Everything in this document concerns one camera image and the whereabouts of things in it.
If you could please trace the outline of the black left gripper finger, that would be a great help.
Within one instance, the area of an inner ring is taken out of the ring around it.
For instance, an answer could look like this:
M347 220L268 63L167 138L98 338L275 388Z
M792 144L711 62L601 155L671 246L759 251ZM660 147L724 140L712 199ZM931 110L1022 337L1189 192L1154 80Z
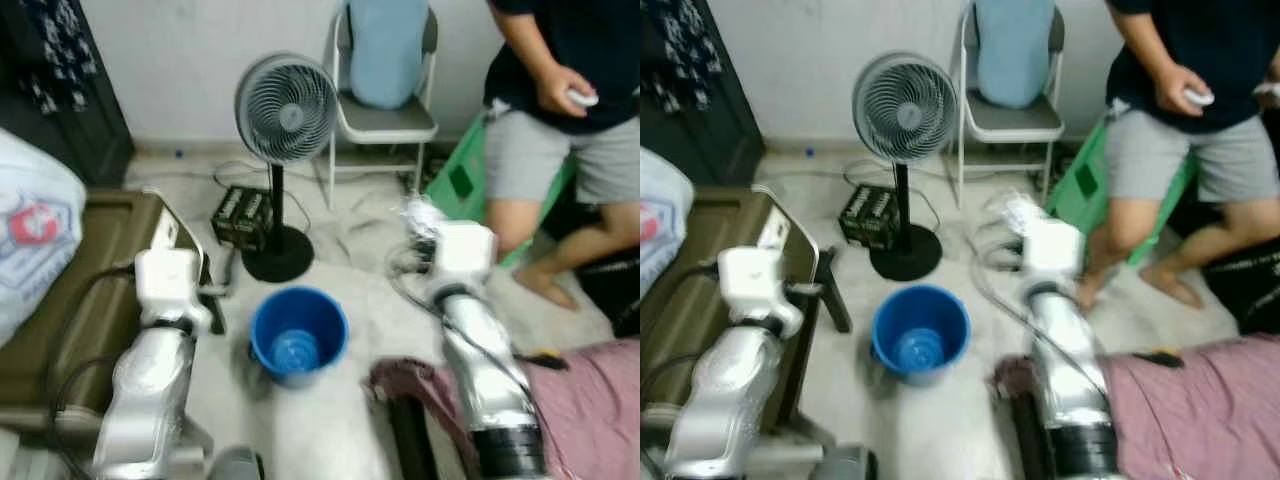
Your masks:
M820 301L832 319L835 330L841 334L850 334L852 332L852 320L835 275L838 253L840 248L837 247L828 247L819 252L815 266L815 280L822 287Z
M204 306L212 314L212 335L227 333L225 315L221 310L221 298L229 294L229 259L215 260L207 253L204 256Z

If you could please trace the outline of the person's right hand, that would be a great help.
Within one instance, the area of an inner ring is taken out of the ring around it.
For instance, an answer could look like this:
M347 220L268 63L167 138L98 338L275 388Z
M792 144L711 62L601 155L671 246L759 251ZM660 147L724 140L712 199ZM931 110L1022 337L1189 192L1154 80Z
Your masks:
M1201 116L1203 114L1202 106L1185 96L1188 90L1196 93L1210 93L1206 83L1193 70L1175 63L1166 63L1157 68L1155 83L1160 92L1158 105L1162 109L1184 116Z
M535 74L540 105L567 116L586 116L585 108L570 100L568 92L594 93L594 88L576 70L559 64L540 67Z

